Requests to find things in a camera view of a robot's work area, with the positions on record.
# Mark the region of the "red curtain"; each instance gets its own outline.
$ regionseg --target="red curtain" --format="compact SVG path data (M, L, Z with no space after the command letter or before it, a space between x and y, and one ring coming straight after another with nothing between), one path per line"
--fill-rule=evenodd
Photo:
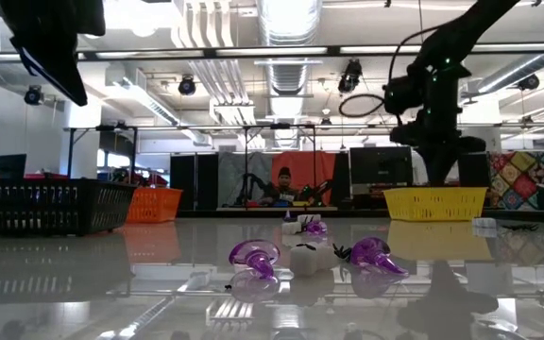
M314 188L327 179L332 179L335 167L335 154L316 152L316 181L314 179L314 152L289 151L276 156L272 161L270 181L279 184L279 171L282 167L291 170L291 187L301 190L306 185ZM331 190L323 195L323 202L329 204Z

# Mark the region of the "ceiling duct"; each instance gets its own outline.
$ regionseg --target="ceiling duct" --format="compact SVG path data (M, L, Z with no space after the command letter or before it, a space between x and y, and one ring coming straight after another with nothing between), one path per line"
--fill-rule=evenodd
M260 34L266 46L308 45L315 39L320 21L322 0L258 0ZM297 117L303 108L303 98L308 79L308 65L268 65L266 74L270 94L270 109L276 116ZM297 144L295 140L276 138L280 146Z
M522 57L482 79L475 94L491 94L544 68L544 54Z

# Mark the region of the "colorful quilt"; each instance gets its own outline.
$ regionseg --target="colorful quilt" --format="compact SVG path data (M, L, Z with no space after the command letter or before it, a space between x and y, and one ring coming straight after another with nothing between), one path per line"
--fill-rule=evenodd
M544 184L544 151L489 153L494 205L506 210L537 210L536 185Z

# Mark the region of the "yellow basket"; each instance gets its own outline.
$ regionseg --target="yellow basket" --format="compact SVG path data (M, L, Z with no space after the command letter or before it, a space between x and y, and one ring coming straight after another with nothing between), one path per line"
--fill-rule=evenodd
M482 214L486 188L400 188L383 194L392 219L470 221Z

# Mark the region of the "black basket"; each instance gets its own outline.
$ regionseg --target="black basket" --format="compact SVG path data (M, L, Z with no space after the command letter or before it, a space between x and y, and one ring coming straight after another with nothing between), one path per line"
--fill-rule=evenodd
M123 226L134 186L0 178L0 234L86 235Z

